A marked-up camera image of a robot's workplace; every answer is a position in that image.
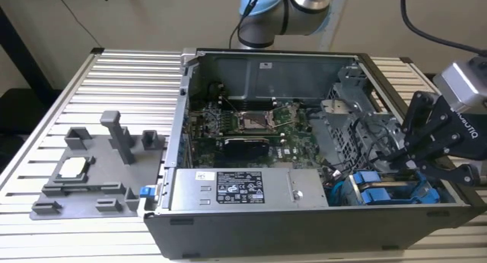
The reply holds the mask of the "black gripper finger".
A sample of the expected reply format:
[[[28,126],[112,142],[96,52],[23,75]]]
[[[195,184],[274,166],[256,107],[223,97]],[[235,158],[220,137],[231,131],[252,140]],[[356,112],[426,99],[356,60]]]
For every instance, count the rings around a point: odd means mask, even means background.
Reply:
[[[452,120],[452,111],[443,96],[416,91],[410,101],[400,127],[404,147],[382,159],[388,162],[432,160],[450,145],[447,135],[440,134]]]
[[[436,164],[436,159],[450,156],[450,150],[431,153],[426,156],[410,153],[408,160],[415,164],[420,173],[436,179],[451,181],[470,187],[479,187],[483,185],[483,176],[475,165],[471,163],[462,164],[455,168],[443,168]]]

